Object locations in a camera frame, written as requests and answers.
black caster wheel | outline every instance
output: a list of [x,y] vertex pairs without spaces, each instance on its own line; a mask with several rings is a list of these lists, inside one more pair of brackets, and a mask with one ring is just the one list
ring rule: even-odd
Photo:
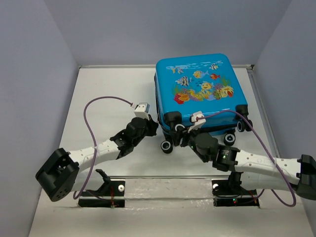
[[226,146],[232,146],[236,141],[236,137],[235,137],[235,134],[233,133],[227,133],[225,134],[224,136],[224,144]]
[[244,132],[246,129],[246,123],[244,122],[244,120],[240,120],[237,122],[237,131],[238,132]]
[[[252,125],[252,121],[251,120],[248,120],[248,122],[250,123],[250,125],[253,127]],[[246,124],[246,131],[247,132],[250,132],[251,131],[251,128]]]
[[173,146],[169,141],[163,141],[160,144],[160,148],[162,149],[162,151],[166,154],[170,154],[173,150]]

gray wall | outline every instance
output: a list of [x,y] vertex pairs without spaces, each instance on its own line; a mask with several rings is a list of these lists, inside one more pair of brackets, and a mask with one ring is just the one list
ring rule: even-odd
[[78,68],[42,0],[0,1],[0,32],[0,236],[24,237]]
[[254,64],[290,0],[45,0],[80,65],[222,52]]
[[[316,1],[293,0],[255,74],[280,154],[316,158]],[[305,208],[316,234],[316,205]]]

blue suitcase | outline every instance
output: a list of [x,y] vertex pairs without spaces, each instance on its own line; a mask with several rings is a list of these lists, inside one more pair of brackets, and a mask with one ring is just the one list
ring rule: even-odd
[[[165,153],[172,151],[172,145],[180,145],[176,125],[191,126],[190,117],[197,111],[207,116],[229,109],[248,116],[246,98],[224,54],[162,59],[156,65],[155,86],[158,121],[165,136],[161,149]],[[225,145],[232,146],[236,127],[238,131],[251,130],[233,113],[207,119],[201,129],[211,135],[225,134]]]

white table surface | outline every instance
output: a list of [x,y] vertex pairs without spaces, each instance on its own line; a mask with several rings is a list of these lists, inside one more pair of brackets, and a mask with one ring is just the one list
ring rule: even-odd
[[[61,147],[78,150],[92,145],[82,113],[86,103],[98,96],[113,95],[136,103],[148,102],[155,119],[154,73],[154,68],[80,69]],[[235,73],[249,104],[249,118],[270,149],[248,73],[242,68],[235,69]],[[92,104],[87,117],[97,141],[102,142],[124,129],[134,115],[127,104],[106,99]],[[252,133],[237,132],[236,135],[235,147],[265,155]],[[210,163],[202,163],[189,148],[175,148],[171,155],[165,155],[159,147],[163,140],[159,129],[156,137],[145,138],[127,157],[97,168],[110,176],[227,175],[213,169]],[[91,182],[99,179],[93,176]],[[126,202],[126,208],[117,209],[76,207],[71,195],[52,203],[42,191],[30,236],[313,236],[300,198],[296,207],[287,208],[266,191],[260,198],[260,209],[213,207],[210,180],[184,181],[127,180],[125,196],[131,199]],[[291,202],[289,192],[280,193]],[[170,200],[140,201],[139,197]]]

purple cable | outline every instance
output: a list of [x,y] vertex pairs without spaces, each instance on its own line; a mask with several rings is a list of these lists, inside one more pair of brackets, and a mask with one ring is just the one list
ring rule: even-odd
[[[97,146],[97,142],[96,142],[96,140],[95,140],[95,136],[94,136],[94,134],[93,134],[93,132],[92,132],[92,129],[91,129],[89,123],[88,123],[87,116],[86,116],[86,111],[87,111],[88,106],[89,106],[92,102],[94,102],[94,101],[96,101],[96,100],[101,100],[101,99],[116,99],[116,100],[124,101],[124,102],[128,103],[130,106],[133,105],[133,103],[129,102],[128,100],[124,100],[124,99],[122,99],[122,98],[120,98],[120,97],[116,97],[116,96],[101,96],[101,97],[97,97],[97,98],[94,98],[93,100],[90,100],[90,101],[86,104],[86,106],[85,106],[85,108],[84,108],[84,110],[83,110],[83,118],[84,118],[85,125],[87,126],[87,128],[88,128],[88,130],[89,130],[89,132],[90,132],[90,134],[91,134],[94,147]],[[89,170],[89,172],[88,172],[87,178],[85,179],[85,182],[83,183],[83,186],[82,186],[82,188],[80,189],[78,195],[76,195],[77,192],[74,192],[74,195],[73,195],[73,198],[74,198],[74,199],[78,199],[78,198],[81,196],[82,192],[84,191],[84,189],[85,189],[85,187],[86,187],[86,185],[87,185],[87,183],[88,183],[88,181],[89,181],[89,179],[90,179],[90,176],[91,176],[91,174],[92,174],[92,171],[93,171],[93,167],[94,167],[96,158],[97,158],[97,149],[94,148],[94,154],[93,154],[93,158],[92,158],[92,163],[91,163],[91,167],[90,167],[90,170]]]
[[[253,129],[253,127],[251,126],[251,124],[248,122],[248,120],[242,116],[240,113],[234,111],[234,110],[224,110],[224,111],[220,111],[220,112],[217,112],[215,114],[212,114],[212,115],[207,115],[207,116],[204,116],[204,117],[201,117],[201,118],[197,118],[197,120],[200,120],[200,119],[207,119],[207,118],[211,118],[213,116],[216,116],[216,115],[219,115],[219,114],[222,114],[222,113],[234,113],[236,115],[238,115],[240,118],[242,118],[242,120],[244,120],[244,122],[249,126],[249,128],[251,129],[251,131],[255,134],[255,136],[257,137],[258,141],[260,142],[261,146],[263,147],[263,149],[265,150],[265,152],[267,153],[268,157],[270,158],[270,160],[272,161],[273,164],[276,165],[276,168],[277,170],[280,172],[282,178],[285,180],[288,188],[289,188],[289,191],[291,192],[292,194],[292,198],[293,198],[293,203],[292,204],[287,204],[285,203],[277,194],[274,190],[271,190],[273,192],[273,194],[276,196],[276,198],[284,205],[288,206],[288,207],[294,207],[296,205],[296,197],[295,197],[295,194],[294,194],[294,190],[292,189],[291,187],[291,184],[290,182],[288,181],[288,179],[286,178],[285,174],[283,173],[283,171],[281,170],[280,166],[278,164],[276,164],[275,160],[273,159],[272,155],[270,154],[270,152],[268,151],[266,145],[263,143],[263,141],[261,140],[261,138],[259,137],[258,133]],[[256,199],[258,199],[262,193],[264,192],[264,190],[262,190],[262,192],[258,195],[258,197]]]

